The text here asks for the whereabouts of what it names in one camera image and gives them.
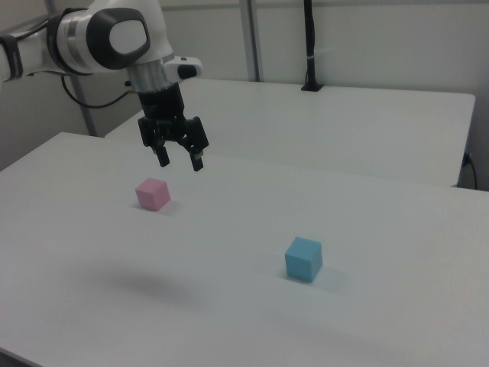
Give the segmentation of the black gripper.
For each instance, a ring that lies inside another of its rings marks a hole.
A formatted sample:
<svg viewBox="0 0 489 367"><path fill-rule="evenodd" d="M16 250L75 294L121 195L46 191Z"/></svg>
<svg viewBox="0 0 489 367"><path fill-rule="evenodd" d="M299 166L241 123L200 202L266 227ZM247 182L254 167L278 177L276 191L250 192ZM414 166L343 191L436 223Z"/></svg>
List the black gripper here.
<svg viewBox="0 0 489 367"><path fill-rule="evenodd" d="M209 146L199 117L186 119L180 85L173 85L152 93L139 93L144 117L138 120L143 144L151 147L159 165L166 167L170 159L166 141L177 142L189 153L193 170L203 169L203 149Z"/></svg>

